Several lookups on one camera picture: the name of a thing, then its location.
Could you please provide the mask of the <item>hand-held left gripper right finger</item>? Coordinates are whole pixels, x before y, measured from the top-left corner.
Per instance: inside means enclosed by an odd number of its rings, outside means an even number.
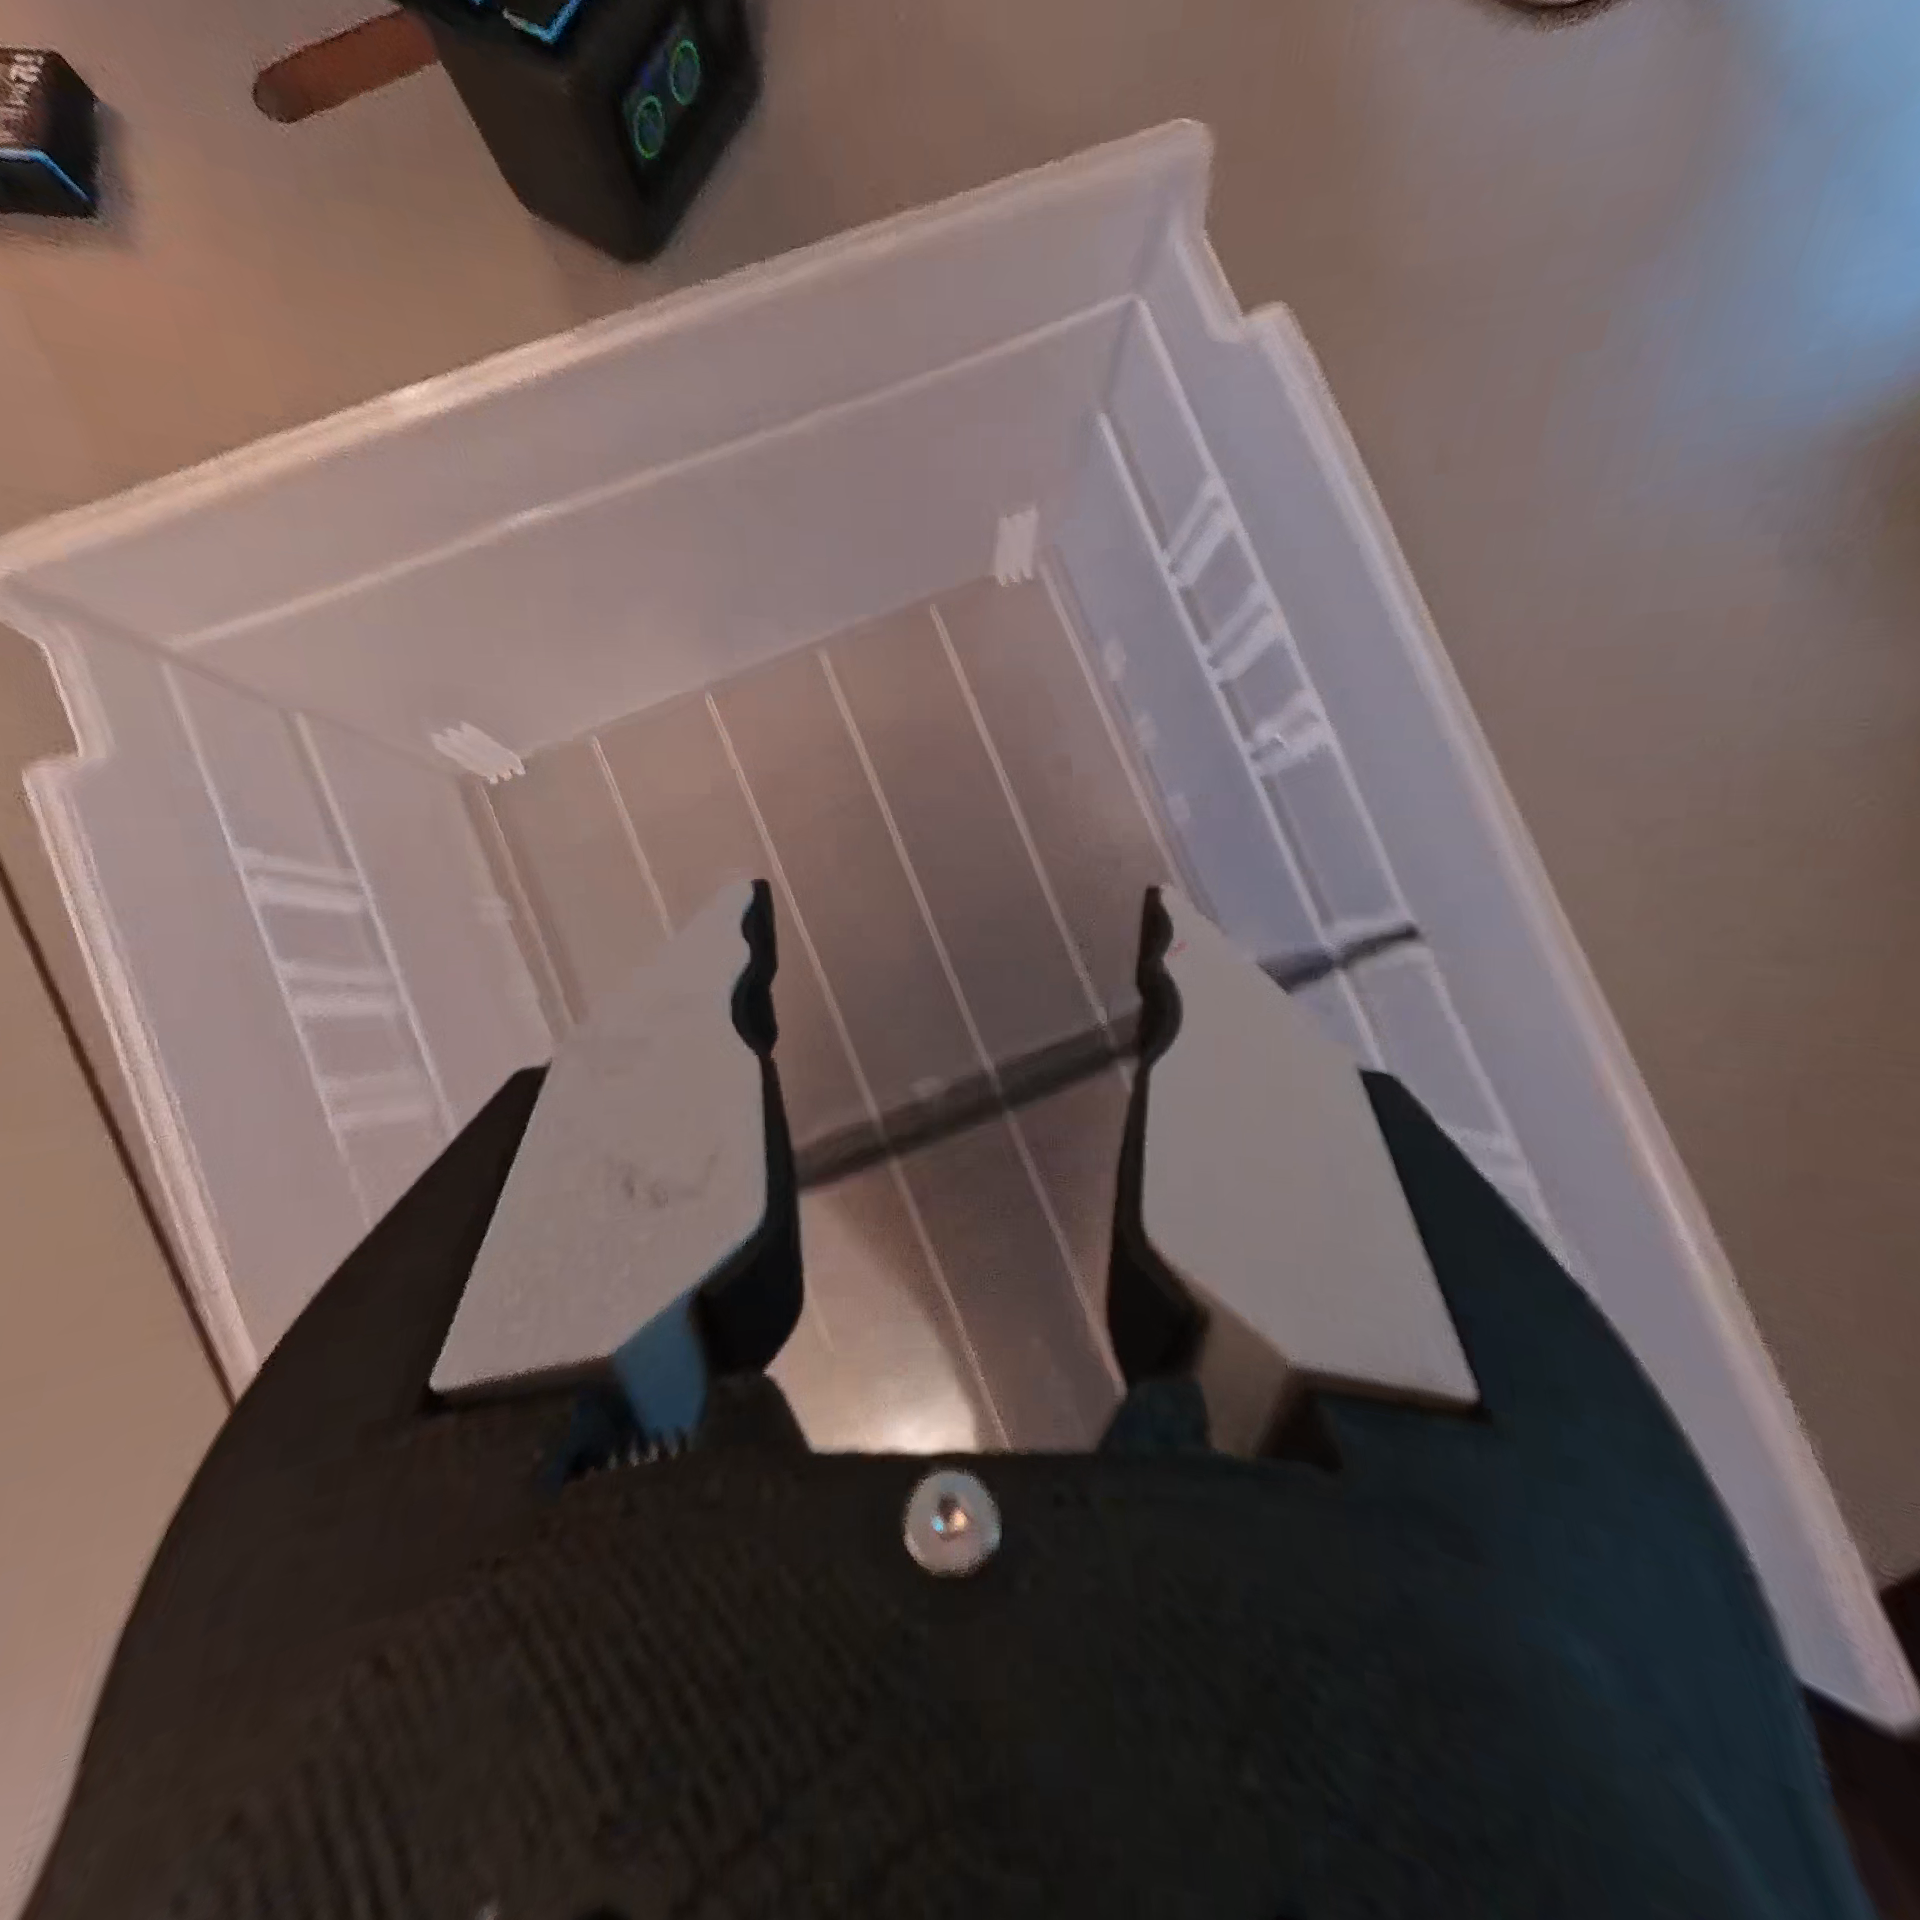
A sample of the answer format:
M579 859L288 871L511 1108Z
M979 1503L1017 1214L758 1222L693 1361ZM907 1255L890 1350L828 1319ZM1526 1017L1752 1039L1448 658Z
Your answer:
M1107 1325L1255 1460L1331 1390L1469 1412L1478 1385L1355 1063L1179 889L1143 898Z

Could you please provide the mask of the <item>black charger with green rings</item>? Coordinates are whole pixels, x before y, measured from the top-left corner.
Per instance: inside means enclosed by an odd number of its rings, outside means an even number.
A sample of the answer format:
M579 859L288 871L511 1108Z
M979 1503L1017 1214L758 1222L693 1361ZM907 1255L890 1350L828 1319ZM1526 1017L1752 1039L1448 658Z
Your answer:
M760 92L742 2L408 2L516 201L654 259Z

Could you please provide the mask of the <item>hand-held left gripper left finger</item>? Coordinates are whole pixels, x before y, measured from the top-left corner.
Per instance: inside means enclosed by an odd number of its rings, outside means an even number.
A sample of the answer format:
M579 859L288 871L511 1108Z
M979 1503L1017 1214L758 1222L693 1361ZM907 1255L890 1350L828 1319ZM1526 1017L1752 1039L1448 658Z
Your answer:
M772 1363L803 1308L775 981L772 887L732 881L558 1046L433 1396L602 1388L639 1444L684 1444Z

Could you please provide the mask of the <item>clear plastic bin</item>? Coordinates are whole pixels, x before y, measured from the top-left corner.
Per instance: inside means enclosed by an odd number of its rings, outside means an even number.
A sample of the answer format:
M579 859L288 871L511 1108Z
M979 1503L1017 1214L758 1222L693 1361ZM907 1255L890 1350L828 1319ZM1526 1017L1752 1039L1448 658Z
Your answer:
M1177 122L5 538L26 773L244 1390L516 1070L725 884L779 913L819 1444L1071 1446L1147 889L1572 1267L1804 1683L1915 1676L1320 369Z

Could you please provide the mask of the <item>small black box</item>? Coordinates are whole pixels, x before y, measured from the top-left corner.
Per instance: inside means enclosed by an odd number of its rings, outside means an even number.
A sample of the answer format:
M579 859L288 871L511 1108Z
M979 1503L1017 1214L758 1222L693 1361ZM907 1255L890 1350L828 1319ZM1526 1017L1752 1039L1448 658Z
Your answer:
M99 100L52 49L2 47L2 214L101 213Z

